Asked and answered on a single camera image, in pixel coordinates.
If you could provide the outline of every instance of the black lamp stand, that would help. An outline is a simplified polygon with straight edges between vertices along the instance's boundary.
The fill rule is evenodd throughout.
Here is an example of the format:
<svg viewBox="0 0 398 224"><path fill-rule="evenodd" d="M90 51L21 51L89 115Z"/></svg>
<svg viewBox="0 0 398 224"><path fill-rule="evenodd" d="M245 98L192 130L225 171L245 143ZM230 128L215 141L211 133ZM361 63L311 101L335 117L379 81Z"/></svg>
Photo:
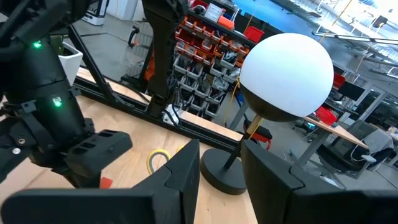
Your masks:
<svg viewBox="0 0 398 224"><path fill-rule="evenodd" d="M258 114L254 117L232 154L220 149L209 149L202 155L200 172L213 187L230 195L246 191L242 162L236 158L241 153L242 141L249 139L261 119Z"/></svg>

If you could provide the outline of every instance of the white globe lamp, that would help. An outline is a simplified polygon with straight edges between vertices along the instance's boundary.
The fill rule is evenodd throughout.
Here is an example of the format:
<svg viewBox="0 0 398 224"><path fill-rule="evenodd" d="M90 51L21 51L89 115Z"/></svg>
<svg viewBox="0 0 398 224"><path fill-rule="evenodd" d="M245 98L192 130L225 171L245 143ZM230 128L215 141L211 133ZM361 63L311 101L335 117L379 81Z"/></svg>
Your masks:
<svg viewBox="0 0 398 224"><path fill-rule="evenodd" d="M258 43L244 59L240 87L257 114L242 139L248 139L261 118L291 121L316 111L333 84L333 63L316 40L301 34L278 34ZM204 178L227 194L246 190L240 154L209 149L201 157Z"/></svg>

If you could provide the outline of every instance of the lamp base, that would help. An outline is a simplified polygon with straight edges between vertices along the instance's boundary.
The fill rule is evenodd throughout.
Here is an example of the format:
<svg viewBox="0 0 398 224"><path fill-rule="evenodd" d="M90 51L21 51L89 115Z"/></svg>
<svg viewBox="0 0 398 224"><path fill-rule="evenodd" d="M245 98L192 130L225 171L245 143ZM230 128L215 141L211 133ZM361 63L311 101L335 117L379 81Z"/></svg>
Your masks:
<svg viewBox="0 0 398 224"><path fill-rule="evenodd" d="M220 149L209 149L200 159L200 172L216 189L230 195L240 195L246 191L242 162L235 159L229 169L224 165L230 153Z"/></svg>

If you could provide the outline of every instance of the green led light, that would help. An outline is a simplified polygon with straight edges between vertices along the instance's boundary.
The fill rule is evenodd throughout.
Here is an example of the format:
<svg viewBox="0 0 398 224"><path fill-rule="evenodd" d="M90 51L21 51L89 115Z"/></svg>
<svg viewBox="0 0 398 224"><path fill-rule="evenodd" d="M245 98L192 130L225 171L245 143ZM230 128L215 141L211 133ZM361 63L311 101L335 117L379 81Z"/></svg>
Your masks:
<svg viewBox="0 0 398 224"><path fill-rule="evenodd" d="M54 103L54 106L56 106L56 107L61 107L62 106L62 100L61 100L60 97L53 98L52 102Z"/></svg>
<svg viewBox="0 0 398 224"><path fill-rule="evenodd" d="M41 41L36 41L33 43L33 47L36 49L39 49L42 47L42 42Z"/></svg>

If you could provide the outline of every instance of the lamp shade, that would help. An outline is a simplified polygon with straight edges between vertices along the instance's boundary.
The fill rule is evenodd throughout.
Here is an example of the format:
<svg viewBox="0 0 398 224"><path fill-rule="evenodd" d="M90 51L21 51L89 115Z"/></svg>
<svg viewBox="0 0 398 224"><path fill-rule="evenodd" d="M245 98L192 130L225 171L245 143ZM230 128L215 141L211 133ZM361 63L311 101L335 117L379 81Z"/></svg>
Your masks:
<svg viewBox="0 0 398 224"><path fill-rule="evenodd" d="M241 69L241 91L249 107L271 121L290 121L317 110L333 84L333 63L317 41L278 34L258 43Z"/></svg>

